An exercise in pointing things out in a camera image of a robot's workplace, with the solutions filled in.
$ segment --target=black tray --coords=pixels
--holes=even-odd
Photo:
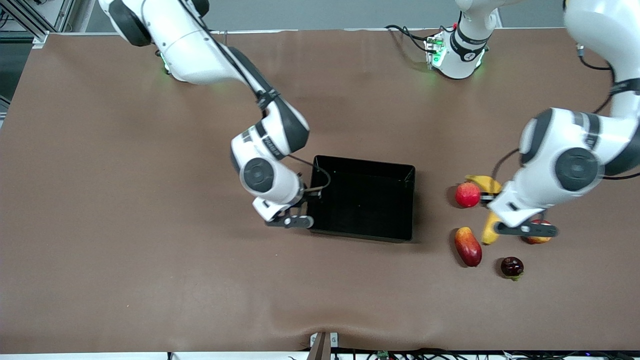
[[[318,155],[314,163],[331,175],[320,199],[309,202],[312,233],[391,242],[413,237],[415,167]],[[326,184],[314,170],[312,188]]]

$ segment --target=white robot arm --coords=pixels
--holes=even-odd
[[[179,81],[211,84],[237,80],[255,94],[262,119],[231,141],[231,162],[253,207],[268,225],[311,227],[313,219],[290,215],[305,186],[279,161],[307,143],[305,118],[267,82],[239,50],[217,42],[202,16],[208,0],[99,0],[121,37],[136,46],[154,43],[165,67]]]
[[[611,116],[552,108],[529,121],[522,167],[488,204],[510,228],[640,164],[640,1],[568,1],[565,23],[614,71]]]
[[[446,29],[427,40],[428,62],[443,75],[464,79],[480,66],[486,43],[497,25],[494,10],[523,0],[456,0],[460,19],[455,29]]]

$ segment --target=round gray joint cover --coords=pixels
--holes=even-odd
[[[570,192],[589,186],[597,175],[598,160],[587,149],[568,149],[556,161],[556,176],[562,187]]]
[[[273,167],[265,159],[249,160],[244,166],[244,183],[250,189],[266,193],[273,187]]]

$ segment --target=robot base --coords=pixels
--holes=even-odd
[[[375,161],[316,156],[331,185],[308,203],[312,233],[401,243],[413,237],[415,167]],[[315,170],[310,187],[326,176]]]
[[[427,64],[429,68],[440,71],[448,78],[468,78],[482,64],[482,57],[486,50],[477,56],[471,54],[474,56],[472,61],[462,61],[449,46],[452,36],[454,36],[453,32],[441,31],[424,42],[425,49],[436,52],[435,54],[427,53]]]

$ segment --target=table surface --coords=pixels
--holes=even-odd
[[[51,35],[0,133],[0,351],[298,350],[324,330],[356,348],[640,348],[633,182],[553,208],[547,244],[505,236],[477,268],[453,247],[487,210],[454,207],[451,186],[488,174],[538,112],[606,96],[609,75],[564,30],[496,31],[464,81],[397,33],[228,43],[305,114],[298,156],[416,167],[414,243],[264,226],[228,160],[260,118],[242,84],[179,83],[119,37]],[[504,256],[524,262],[520,281],[498,275]]]

